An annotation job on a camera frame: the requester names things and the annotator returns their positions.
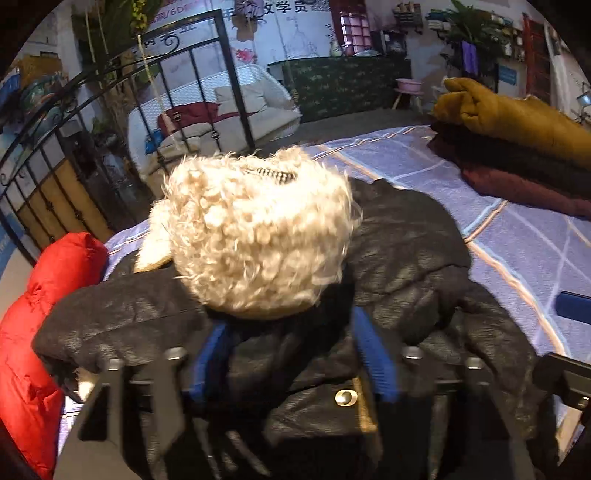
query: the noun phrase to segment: purple towel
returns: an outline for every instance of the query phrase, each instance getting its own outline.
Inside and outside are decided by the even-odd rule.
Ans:
[[[478,53],[476,46],[462,41],[462,56],[464,60],[464,70],[471,75],[478,75]]]

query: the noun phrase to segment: wooden panel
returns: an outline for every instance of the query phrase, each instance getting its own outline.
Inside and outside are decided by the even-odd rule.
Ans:
[[[113,232],[107,226],[105,219],[90,199],[84,186],[76,178],[76,173],[68,159],[63,160],[56,168],[55,175],[74,204],[74,207],[82,213],[86,224],[92,230],[92,234],[102,242],[106,242],[112,237]],[[84,224],[76,218],[74,210],[61,192],[54,176],[45,178],[41,183],[40,189],[47,200],[53,204],[55,214],[60,218],[62,224],[69,232],[86,231]],[[38,190],[34,191],[29,197],[28,202],[29,207],[23,206],[18,211],[18,217],[21,223],[29,229],[31,236],[41,248],[47,247],[50,244],[50,240],[43,231],[43,228],[36,221],[30,209],[33,209],[43,224],[43,227],[56,240],[66,234],[53,213],[47,209],[41,192]]]

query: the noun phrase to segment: metal bed frame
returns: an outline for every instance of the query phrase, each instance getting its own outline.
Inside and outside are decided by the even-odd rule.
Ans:
[[[200,22],[209,22],[210,24],[215,25],[215,30],[216,30],[217,36],[214,36],[214,37],[212,37],[208,40],[205,40],[205,41],[191,44],[187,47],[179,48],[180,38],[178,36],[178,33],[182,32],[183,28],[186,28],[189,25],[192,25],[195,23],[200,23]],[[225,25],[223,22],[222,11],[218,9],[218,10],[213,10],[213,11],[193,15],[191,17],[188,17],[188,18],[185,18],[182,20],[178,20],[174,23],[165,25],[161,28],[157,28],[156,30],[148,32],[142,36],[142,41],[143,41],[145,47],[148,47],[150,44],[155,44],[157,39],[159,39],[160,42],[163,42],[164,45],[171,47],[171,48],[168,52],[166,52],[164,54],[148,57],[147,58],[147,65],[148,65],[148,67],[157,66],[159,68],[160,75],[161,75],[163,85],[164,85],[165,95],[172,107],[175,107],[176,105],[173,102],[173,97],[171,96],[171,90],[168,87],[169,84],[168,84],[166,75],[164,73],[164,70],[162,68],[162,62],[164,60],[171,58],[171,57],[174,57],[174,56],[177,56],[180,54],[184,54],[184,53],[188,53],[188,55],[191,59],[191,65],[193,67],[193,72],[195,74],[197,84],[199,85],[199,91],[201,93],[202,98],[205,99],[205,95],[203,92],[203,86],[202,86],[202,80],[201,80],[201,77],[200,77],[198,69],[197,69],[197,63],[195,61],[194,50],[199,47],[204,47],[207,45],[219,43],[220,48],[221,48],[221,52],[222,52],[223,61],[225,64],[225,68],[227,70],[228,77],[230,80],[230,86],[232,88],[232,92],[233,92],[233,95],[234,95],[234,98],[236,101],[236,107],[237,107],[238,114],[239,114],[239,117],[241,120],[242,128],[244,130],[246,143],[248,145],[248,150],[250,152],[252,152],[255,149],[255,142],[254,142],[254,139],[252,136],[250,125],[248,122],[248,117],[246,114],[246,109],[244,106],[244,101],[243,101],[241,90],[239,87],[238,77],[236,75],[236,70],[235,70],[233,59],[232,59],[232,51],[231,51],[229,40],[228,40],[228,34],[226,32],[226,28],[225,28]],[[84,186],[84,188],[85,188],[86,192],[88,193],[89,197],[91,198],[92,202],[96,205],[98,211],[103,216],[107,226],[112,231],[115,231],[116,229],[128,228],[128,227],[138,223],[139,221],[144,220],[147,217],[147,214],[145,214],[145,215],[142,215],[140,218],[138,218],[138,215],[135,214],[132,211],[132,209],[129,208],[129,204],[127,204],[125,199],[122,197],[120,191],[113,184],[112,179],[109,177],[108,170],[102,160],[102,156],[100,154],[98,154],[98,147],[97,147],[96,143],[94,142],[90,132],[88,131],[88,129],[85,125],[84,119],[82,117],[82,114],[81,114],[82,109],[89,106],[92,102],[101,101],[102,97],[106,93],[110,92],[113,89],[122,88],[125,85],[128,85],[131,90],[135,106],[139,110],[139,113],[140,113],[140,116],[142,119],[142,123],[144,124],[152,142],[154,144],[156,144],[155,140],[154,140],[154,136],[148,126],[146,116],[145,116],[144,112],[142,111],[142,107],[141,107],[140,101],[138,99],[138,89],[137,89],[137,87],[134,83],[134,79],[133,79],[133,77],[135,75],[137,75],[138,73],[145,72],[146,68],[144,65],[144,61],[143,61],[143,59],[139,59],[139,60],[132,61],[128,64],[121,64],[121,62],[119,61],[119,56],[122,53],[124,53],[132,48],[134,48],[133,44],[131,44],[123,52],[120,52],[117,56],[112,57],[112,59],[107,61],[105,64],[93,65],[92,67],[85,69],[81,74],[79,74],[74,79],[69,81],[55,95],[53,95],[49,100],[47,100],[44,104],[42,104],[41,108],[26,122],[26,124],[24,125],[21,132],[18,134],[15,141],[10,145],[10,147],[7,149],[6,153],[4,154],[4,156],[0,160],[0,171],[2,171],[2,168],[5,166],[5,164],[7,163],[11,154],[15,151],[17,146],[23,142],[26,142],[27,139],[34,138],[34,135],[37,133],[38,128],[41,124],[41,121],[43,119],[45,119],[46,117],[48,117],[48,115],[51,115],[50,110],[54,109],[56,106],[60,107],[61,120],[59,120],[58,123],[56,123],[52,127],[52,129],[49,130],[49,132],[43,134],[43,136],[40,138],[40,140],[38,140],[35,144],[32,145],[32,149],[30,149],[30,151],[27,152],[27,155],[26,155],[26,158],[24,159],[24,161],[22,161],[22,162],[19,161],[19,164],[17,166],[15,166],[15,168],[13,169],[12,173],[9,176],[7,176],[5,173],[0,175],[0,184],[1,184],[0,203],[6,204],[8,206],[8,215],[14,215],[14,217],[16,217],[16,219],[22,225],[22,229],[21,229],[21,232],[19,232],[18,228],[17,229],[13,228],[13,226],[11,226],[11,223],[13,223],[13,225],[14,225],[14,222],[9,222],[8,216],[2,211],[2,209],[0,209],[0,225],[6,230],[10,240],[17,246],[17,248],[20,250],[20,252],[23,254],[23,256],[27,259],[27,261],[31,265],[34,265],[36,263],[36,258],[38,257],[39,252],[42,250],[42,247],[35,240],[35,238],[31,235],[30,229],[28,229],[26,227],[25,223],[23,222],[22,218],[20,217],[19,211],[22,210],[23,208],[28,209],[28,211],[31,214],[31,218],[34,220],[34,222],[36,224],[39,225],[39,227],[43,231],[43,234],[47,236],[49,243],[53,243],[57,239],[55,235],[53,235],[52,233],[50,233],[48,231],[46,226],[43,224],[43,222],[39,218],[38,212],[36,213],[35,210],[33,209],[33,207],[30,205],[30,199],[35,192],[39,193],[41,200],[45,204],[45,208],[50,212],[51,216],[57,222],[57,225],[60,226],[60,229],[63,230],[63,234],[65,235],[69,231],[68,228],[64,225],[63,219],[60,218],[58,213],[56,212],[56,210],[53,206],[53,203],[47,198],[46,194],[43,192],[43,190],[41,188],[41,184],[44,181],[46,181],[48,178],[51,177],[54,179],[60,194],[64,197],[65,201],[69,205],[69,208],[72,211],[71,213],[74,214],[74,217],[80,222],[80,224],[84,227],[84,229],[86,231],[93,233],[92,229],[89,227],[87,219],[85,219],[83,213],[74,204],[74,202],[72,201],[72,199],[70,198],[70,196],[66,192],[64,185],[60,182],[60,179],[57,177],[56,170],[61,162],[59,162],[57,165],[52,165],[50,160],[48,159],[48,155],[46,153],[46,147],[47,147],[47,142],[52,137],[55,137],[55,139],[57,140],[58,145],[60,146],[62,152],[64,153],[64,158],[67,158],[68,160],[70,160],[72,167],[74,169],[74,172],[76,173],[76,177],[77,177],[78,181],[80,181],[81,184]],[[126,67],[131,69],[131,71],[123,74],[122,69],[124,69]],[[98,93],[90,96],[82,104],[77,105],[77,102],[75,101],[76,92],[83,85],[91,85],[91,86],[99,85],[99,91],[98,91]],[[106,110],[107,110],[107,114],[111,117],[111,120],[113,120],[113,123],[115,124],[115,127],[116,127],[115,131],[119,137],[119,141],[121,142],[121,145],[124,145],[125,155],[127,156],[128,159],[131,159],[131,156],[129,155],[129,148],[127,145],[127,140],[126,140],[126,137],[124,136],[121,126],[116,124],[115,116],[112,113],[112,111],[109,109],[108,105],[107,105]],[[93,170],[93,172],[96,173],[102,179],[103,185],[106,184],[110,188],[109,192],[103,194],[102,201],[99,198],[97,198],[97,195],[95,195],[95,193],[92,192],[92,189],[90,189],[89,186],[87,185],[86,180],[84,178],[84,174],[81,170],[81,165],[80,165],[79,159],[76,158],[76,156],[73,154],[68,155],[68,153],[66,153],[67,148],[65,145],[66,142],[64,140],[64,134],[62,132],[62,127],[64,127],[64,125],[67,122],[71,121],[72,119],[77,120],[78,123],[80,124],[80,127],[82,129],[82,132],[81,132],[82,136],[83,136],[83,138],[86,139],[87,146],[88,145],[90,146],[89,147],[90,151],[94,153],[92,155],[92,160],[94,162],[93,168],[95,168]],[[212,137],[216,141],[218,148],[220,148],[219,133],[217,132],[217,130],[215,130],[215,127],[213,125],[213,119],[211,118],[211,116],[209,116],[209,123],[212,125]],[[187,143],[187,138],[184,135],[183,129],[181,129],[180,132],[181,132],[182,142],[184,143],[185,147],[187,148],[187,151],[190,151],[189,145]],[[40,155],[43,159],[43,163],[45,164],[45,166],[48,168],[48,171],[49,171],[49,173],[45,177],[43,177],[42,179],[35,178],[35,174],[31,168],[31,164],[30,164],[31,158],[37,152],[40,153]],[[164,172],[170,173],[170,168],[167,165],[168,162],[165,160],[165,158],[160,154],[160,152],[158,150],[157,150],[157,154],[158,154],[158,163],[159,163],[160,167],[164,170]],[[136,183],[137,183],[138,188],[143,189],[143,191],[146,195],[146,198],[149,199],[146,201],[147,206],[149,206],[149,204],[153,200],[151,193],[149,193],[147,187],[141,183],[136,171],[132,171],[129,175],[131,175],[133,180],[137,181]],[[20,180],[25,179],[27,176],[33,181],[33,186],[34,186],[34,190],[29,194],[25,194],[23,192],[23,188],[22,188],[22,185],[20,182]],[[15,203],[16,203],[15,196],[13,194],[9,194],[9,190],[12,190],[13,193],[18,192],[19,196],[16,198],[16,200],[18,203],[21,204],[19,209],[15,208]],[[112,222],[112,219],[114,216],[118,216],[118,218],[120,220],[118,222],[118,225],[115,225],[116,229],[113,228],[113,222]],[[25,238],[27,240],[28,239],[31,240],[31,242],[28,242],[28,241],[26,242],[27,244],[30,245],[30,247],[27,247],[25,245],[25,243],[23,243],[23,240],[21,239],[22,233],[24,233],[24,235],[26,235]]]

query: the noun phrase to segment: blue sign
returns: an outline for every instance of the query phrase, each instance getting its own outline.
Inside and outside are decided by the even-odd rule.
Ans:
[[[499,65],[499,81],[509,85],[517,85],[517,70]]]
[[[10,214],[5,218],[17,237],[19,239],[22,238],[24,231],[16,217],[13,214]],[[16,247],[17,246],[12,243],[12,240],[10,240],[8,233],[0,226],[0,278],[4,274],[4,270],[6,269],[8,261]]]

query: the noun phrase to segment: blue bedspread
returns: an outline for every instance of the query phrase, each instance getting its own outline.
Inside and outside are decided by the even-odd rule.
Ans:
[[[554,351],[591,361],[591,325],[554,312],[562,291],[591,296],[591,222],[561,213],[482,197],[460,178],[458,168],[431,152],[427,126],[383,130],[307,147],[318,161],[368,181],[385,178],[441,202],[455,218],[473,258],[472,278],[490,290],[539,353]],[[109,267],[141,245],[147,222],[107,242]],[[69,404],[60,447],[72,424]]]

